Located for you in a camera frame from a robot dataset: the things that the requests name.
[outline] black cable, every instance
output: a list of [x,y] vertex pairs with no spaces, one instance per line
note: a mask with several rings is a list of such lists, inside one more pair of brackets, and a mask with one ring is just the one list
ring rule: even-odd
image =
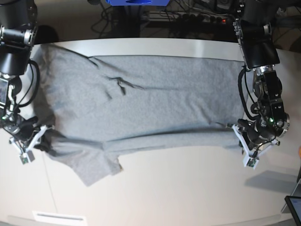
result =
[[288,29],[286,32],[284,32],[283,34],[281,34],[278,38],[276,38],[273,43],[276,43],[279,39],[281,39],[284,35],[286,35],[289,31],[293,30],[295,28],[291,28],[291,29]]
[[33,73],[32,65],[31,64],[29,64],[29,65],[30,65],[30,69],[32,71],[32,80],[30,82],[29,88],[27,89],[25,95],[22,97],[22,99],[19,101],[19,103],[14,107],[13,112],[18,108],[18,106],[21,104],[21,102],[24,100],[24,98],[27,96],[27,94],[29,93],[30,89],[32,88],[34,73]]
[[167,17],[168,17],[168,20],[169,20],[169,25],[170,25],[170,28],[169,28],[169,31],[168,31],[168,37],[170,38],[170,29],[171,29],[171,20],[170,20],[170,18],[169,18],[169,15],[168,15],[168,13],[165,11],[165,13],[166,13],[166,15],[167,15]]
[[182,6],[182,4],[180,2],[178,2],[177,0],[174,0],[179,6],[181,9],[183,9],[185,12],[187,12],[187,10]]
[[10,135],[13,136],[13,138],[15,139],[15,141],[18,143],[19,148],[22,149],[22,151],[23,151],[24,149],[23,149],[23,147],[21,146],[20,141],[15,137],[15,135],[12,134],[11,132],[9,132],[5,127],[3,127],[3,129],[4,129],[7,133],[9,133]]
[[[110,20],[109,20],[109,14],[107,13],[107,10],[110,9],[110,8],[112,8],[112,6],[110,6],[108,8],[105,8],[101,2],[100,2],[100,5],[101,5],[101,7],[103,9],[103,11],[101,13],[101,18],[97,22],[95,22],[94,24],[92,24],[91,27],[90,27],[90,29],[93,32],[99,34],[99,38],[101,38],[101,36],[103,35],[104,30],[109,25]],[[106,25],[105,25],[105,27],[101,31],[96,30],[94,27],[97,26],[98,24],[100,24],[103,20],[105,20],[107,22]]]
[[246,85],[246,91],[248,92],[248,95],[249,95],[250,99],[252,100],[253,104],[255,104],[255,101],[254,101],[253,97],[251,96],[251,93],[250,93],[249,88],[248,88],[248,84],[246,82],[246,70],[245,70],[245,85]]
[[260,148],[260,147],[262,147],[263,145],[266,145],[266,144],[268,144],[268,143],[273,142],[275,139],[276,139],[276,135],[274,135],[274,138],[273,138],[273,139],[270,139],[270,140],[268,140],[268,141],[266,141],[266,142],[263,142],[261,145],[259,145],[259,146],[256,148],[256,150],[254,151],[253,158],[256,158],[256,157],[257,157],[258,151],[259,151],[259,148]]
[[296,8],[296,10],[298,10],[298,12],[301,14],[301,11],[298,9],[298,7],[295,6],[295,8]]
[[109,25],[109,14],[107,13],[106,8],[103,6],[103,4],[102,4],[101,1],[100,1],[100,6],[101,6],[101,8],[103,9],[101,15],[103,15],[103,13],[106,15],[106,21],[107,21],[107,23],[106,23],[106,25],[104,26],[104,28],[101,30],[101,32],[99,32],[98,38],[101,38],[101,36],[103,35],[103,32],[105,31],[105,29],[106,29],[106,28],[108,27],[108,25]]
[[166,28],[161,28],[161,29],[155,31],[153,34],[149,35],[148,38],[150,38],[151,36],[153,36],[153,35],[159,33],[159,32],[162,31],[162,30],[165,30],[165,29],[166,29]]
[[35,99],[35,97],[36,97],[36,95],[37,95],[37,93],[38,93],[38,90],[39,90],[39,86],[40,86],[40,70],[39,70],[39,66],[38,66],[37,62],[35,62],[35,61],[33,61],[33,60],[30,60],[30,61],[29,61],[29,64],[30,64],[30,66],[31,66],[31,69],[32,69],[32,65],[33,65],[33,66],[35,67],[35,69],[36,69],[36,73],[37,73],[36,86],[35,86],[34,91],[33,91],[33,93],[32,93],[32,97],[28,100],[28,102],[25,103],[25,104],[20,104],[20,103],[17,104],[17,106],[15,107],[15,109],[16,109],[17,107],[26,107],[26,106],[30,105],[30,104],[32,103],[32,101]]
[[301,18],[300,19],[286,19],[276,22],[276,27],[286,27],[286,28],[301,28]]
[[244,98],[243,87],[242,87],[242,78],[243,78],[245,72],[246,72],[246,67],[244,66],[243,69],[241,70],[241,72],[238,75],[238,91],[239,91],[239,96],[240,96],[241,103],[243,105],[243,108],[244,108],[244,111],[245,111],[247,117],[250,120],[254,121],[254,120],[259,119],[260,115],[252,116],[249,113],[248,108],[246,106],[246,101],[245,101],[245,98]]

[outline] table surface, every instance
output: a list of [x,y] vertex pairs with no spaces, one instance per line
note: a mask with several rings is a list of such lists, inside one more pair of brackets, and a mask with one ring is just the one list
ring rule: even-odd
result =
[[[110,39],[56,45],[88,57],[243,60],[237,44],[206,40]],[[300,167],[301,55],[278,53],[281,64],[275,69],[291,126],[281,146],[263,156],[256,170],[243,167],[241,153],[221,147],[182,147],[121,156],[123,172],[85,187],[70,168],[39,151],[34,151],[35,162],[22,166],[8,144],[9,135],[1,130],[0,221],[9,215],[32,219],[33,210],[86,216],[90,226],[261,226],[291,218],[280,211]]]

